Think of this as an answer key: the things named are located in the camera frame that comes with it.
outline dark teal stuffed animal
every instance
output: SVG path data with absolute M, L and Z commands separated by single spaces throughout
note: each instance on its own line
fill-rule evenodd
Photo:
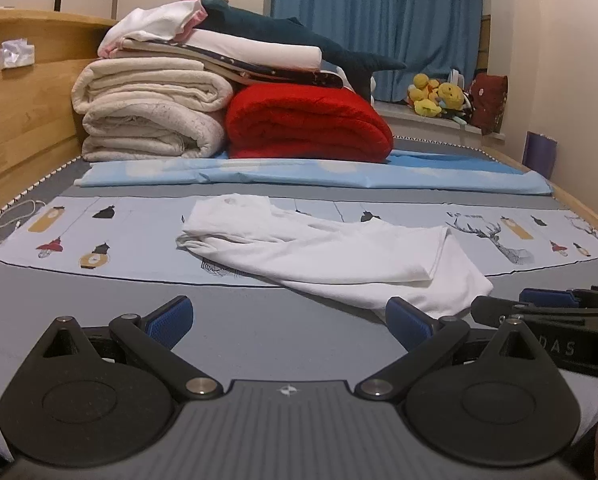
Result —
M 373 72 L 406 68 L 405 63 L 386 56 L 346 50 L 304 27 L 297 18 L 270 18 L 231 7 L 224 0 L 201 0 L 201 3 L 208 17 L 197 28 L 268 43 L 318 46 L 323 59 L 341 67 L 354 91 L 368 102 Z

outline wooden bed frame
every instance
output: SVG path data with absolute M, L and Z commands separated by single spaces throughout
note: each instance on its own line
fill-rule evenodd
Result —
M 0 208 L 80 155 L 85 132 L 72 110 L 70 91 L 114 23 L 62 12 L 0 10 L 0 43 L 28 38 L 36 57 L 34 66 L 0 72 Z M 482 149 L 529 171 L 494 148 Z M 598 230 L 598 215 L 578 199 L 557 186 L 554 198 Z

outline metal screw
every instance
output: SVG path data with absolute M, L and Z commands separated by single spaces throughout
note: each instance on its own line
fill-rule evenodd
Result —
M 389 394 L 393 387 L 388 381 L 383 379 L 368 379 L 361 384 L 361 391 L 364 394 L 381 397 Z
M 186 383 L 186 390 L 192 394 L 207 395 L 217 389 L 217 381 L 210 377 L 195 377 Z

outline mattress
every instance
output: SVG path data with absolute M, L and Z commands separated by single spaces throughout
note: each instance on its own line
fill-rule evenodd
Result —
M 454 153 L 442 144 L 399 141 L 404 150 Z M 468 150 L 473 156 L 485 154 Z M 275 184 L 189 184 L 184 186 L 73 187 L 88 168 L 76 161 L 30 191 L 26 198 L 50 202 L 57 196 L 88 198 L 185 198 L 231 192 L 279 199 L 378 204 L 453 204 L 508 210 L 562 211 L 549 196 L 502 195 L 423 189 L 346 189 Z M 8 211 L 24 213 L 31 205 Z M 588 287 L 598 283 L 598 258 L 559 267 L 490 276 L 493 295 L 516 299 L 528 286 Z M 373 313 L 277 287 L 239 283 L 166 283 L 167 280 L 95 277 L 52 272 L 0 261 L 0 394 L 38 337 L 57 316 L 74 316 L 82 326 L 107 324 L 127 312 L 144 315 L 177 294 L 194 304 L 192 330 L 175 346 L 176 354 L 217 378 L 360 380 L 402 356 L 405 350 Z M 468 316 L 468 322 L 475 325 Z M 577 437 L 598 419 L 598 380 L 563 372 L 581 406 Z M 0 434 L 0 453 L 9 456 Z

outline red blanket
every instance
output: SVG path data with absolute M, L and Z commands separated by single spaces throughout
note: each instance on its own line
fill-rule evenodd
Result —
M 241 91 L 226 116 L 234 158 L 330 158 L 383 162 L 390 127 L 345 88 L 259 84 Z

